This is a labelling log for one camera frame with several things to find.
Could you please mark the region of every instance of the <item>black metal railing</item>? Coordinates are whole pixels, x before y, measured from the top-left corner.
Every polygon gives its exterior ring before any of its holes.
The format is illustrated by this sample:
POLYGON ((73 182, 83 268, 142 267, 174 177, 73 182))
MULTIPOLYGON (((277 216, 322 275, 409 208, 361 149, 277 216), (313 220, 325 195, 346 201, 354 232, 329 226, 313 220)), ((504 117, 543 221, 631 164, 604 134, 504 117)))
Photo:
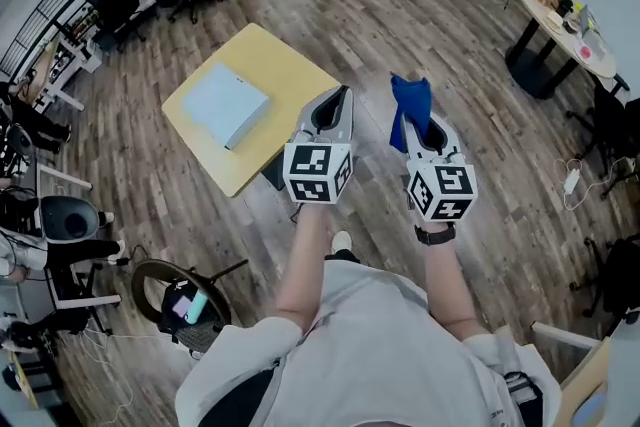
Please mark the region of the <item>black metal railing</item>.
POLYGON ((41 0, 24 22, 0 61, 0 70, 13 81, 45 34, 76 0, 41 0))

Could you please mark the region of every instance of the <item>oval table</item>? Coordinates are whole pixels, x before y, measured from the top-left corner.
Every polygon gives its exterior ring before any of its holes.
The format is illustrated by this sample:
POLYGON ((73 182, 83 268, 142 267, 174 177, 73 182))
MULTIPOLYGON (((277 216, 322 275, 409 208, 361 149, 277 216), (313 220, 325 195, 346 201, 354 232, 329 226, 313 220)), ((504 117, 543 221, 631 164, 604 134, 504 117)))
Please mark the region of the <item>oval table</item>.
POLYGON ((577 55, 574 47, 575 42, 580 38, 577 35, 569 34, 564 27, 556 32, 548 25, 547 14, 551 11, 550 8, 543 6, 538 0, 521 1, 532 18, 520 39, 507 50, 505 62, 513 81, 527 93, 539 99, 552 97, 556 87, 578 65, 602 79, 611 79, 615 76, 616 62, 604 40, 602 43, 605 52, 602 59, 597 59, 594 55, 589 62, 585 62, 577 55), (536 54, 527 48, 527 44, 539 28, 545 31, 549 40, 536 54), (544 61, 556 45, 559 45, 570 57, 564 66, 553 74, 544 61))

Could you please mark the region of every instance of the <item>blue fabric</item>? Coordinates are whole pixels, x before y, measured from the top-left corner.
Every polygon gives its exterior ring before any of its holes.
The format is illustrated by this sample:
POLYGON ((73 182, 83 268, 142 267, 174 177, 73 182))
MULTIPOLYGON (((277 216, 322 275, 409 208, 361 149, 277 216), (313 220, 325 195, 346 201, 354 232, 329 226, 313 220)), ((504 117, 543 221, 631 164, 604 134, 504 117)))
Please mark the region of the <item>blue fabric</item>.
POLYGON ((407 152, 402 137, 402 115, 405 114, 415 123, 424 140, 431 119, 431 84, 427 79, 419 82, 407 82, 397 75, 391 76, 391 90, 398 102, 398 110, 393 120, 389 144, 402 153, 407 152))

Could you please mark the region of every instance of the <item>black wristband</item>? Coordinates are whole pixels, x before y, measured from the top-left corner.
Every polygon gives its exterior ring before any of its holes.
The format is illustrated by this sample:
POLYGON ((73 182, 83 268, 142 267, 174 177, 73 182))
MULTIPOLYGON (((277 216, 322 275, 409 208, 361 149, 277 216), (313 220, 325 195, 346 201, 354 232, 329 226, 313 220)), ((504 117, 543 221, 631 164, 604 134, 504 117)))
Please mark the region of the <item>black wristband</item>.
POLYGON ((449 242, 456 237, 456 227, 453 223, 447 223, 448 228, 445 231, 439 231, 438 233, 429 233, 422 228, 415 226, 416 237, 418 240, 427 246, 437 246, 449 242))

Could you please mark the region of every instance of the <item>white shoe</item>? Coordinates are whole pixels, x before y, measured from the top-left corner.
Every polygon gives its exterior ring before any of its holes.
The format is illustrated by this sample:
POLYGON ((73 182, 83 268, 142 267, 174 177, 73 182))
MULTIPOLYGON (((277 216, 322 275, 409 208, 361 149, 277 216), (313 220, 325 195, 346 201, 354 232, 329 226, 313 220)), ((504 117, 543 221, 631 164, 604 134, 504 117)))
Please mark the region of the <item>white shoe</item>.
POLYGON ((116 265, 117 261, 120 260, 120 258, 124 258, 124 252, 127 249, 127 244, 124 240, 118 240, 117 243, 120 246, 120 251, 118 251, 115 255, 109 255, 107 261, 110 265, 116 265))
POLYGON ((102 212, 104 214, 104 224, 102 226, 106 226, 107 224, 111 224, 116 220, 116 216, 113 212, 102 212))
POLYGON ((341 249, 346 249, 347 251, 351 251, 353 247, 351 243, 351 235, 349 235, 346 231, 339 231, 333 236, 333 240, 331 241, 331 253, 336 254, 341 249))

